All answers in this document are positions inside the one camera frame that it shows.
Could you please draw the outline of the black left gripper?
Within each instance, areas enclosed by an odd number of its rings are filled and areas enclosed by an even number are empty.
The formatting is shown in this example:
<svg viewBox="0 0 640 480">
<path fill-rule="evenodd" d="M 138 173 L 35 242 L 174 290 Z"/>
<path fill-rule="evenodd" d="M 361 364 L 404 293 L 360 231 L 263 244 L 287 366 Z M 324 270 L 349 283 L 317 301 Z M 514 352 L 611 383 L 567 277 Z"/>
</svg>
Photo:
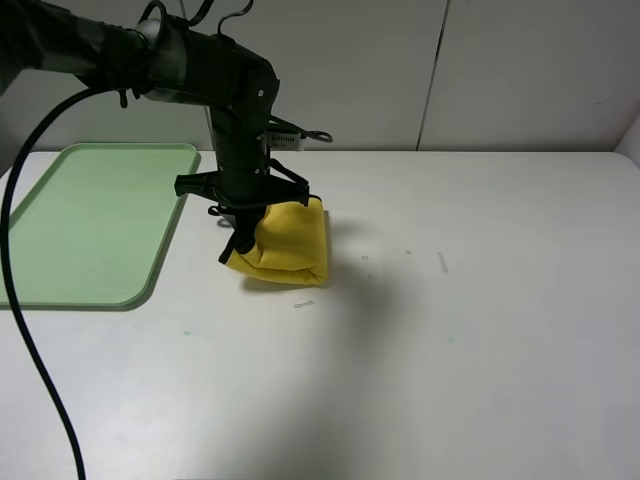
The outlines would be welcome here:
<svg viewBox="0 0 640 480">
<path fill-rule="evenodd" d="M 291 174 L 270 176 L 272 129 L 330 143 L 322 131 L 307 131 L 271 114 L 280 81 L 271 63 L 225 35 L 184 34 L 186 73 L 178 89 L 182 100 L 209 108 L 217 171 L 207 180 L 185 180 L 183 191 L 216 201 L 218 214 L 233 233 L 219 262 L 246 254 L 256 244 L 256 228 L 265 207 L 308 203 L 308 182 Z"/>
</svg>

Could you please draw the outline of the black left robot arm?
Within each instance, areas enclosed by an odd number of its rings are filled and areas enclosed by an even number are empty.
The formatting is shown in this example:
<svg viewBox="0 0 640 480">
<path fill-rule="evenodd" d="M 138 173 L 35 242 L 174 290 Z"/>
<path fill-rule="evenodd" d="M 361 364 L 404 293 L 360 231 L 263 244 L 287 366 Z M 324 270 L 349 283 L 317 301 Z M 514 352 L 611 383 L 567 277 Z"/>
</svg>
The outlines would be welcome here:
<svg viewBox="0 0 640 480">
<path fill-rule="evenodd" d="M 1 4 L 1 87 L 26 69 L 67 73 L 91 95 L 116 91 L 149 100 L 204 106 L 211 111 L 217 168 L 177 177 L 177 195 L 217 203 L 209 212 L 232 222 L 242 252 L 271 205 L 308 205 L 309 183 L 271 156 L 270 135 L 295 133 L 330 143 L 272 115 L 280 82 L 271 63 L 216 32 L 194 31 L 211 7 L 190 20 L 149 2 L 133 28 L 79 17 L 43 1 Z"/>
</svg>

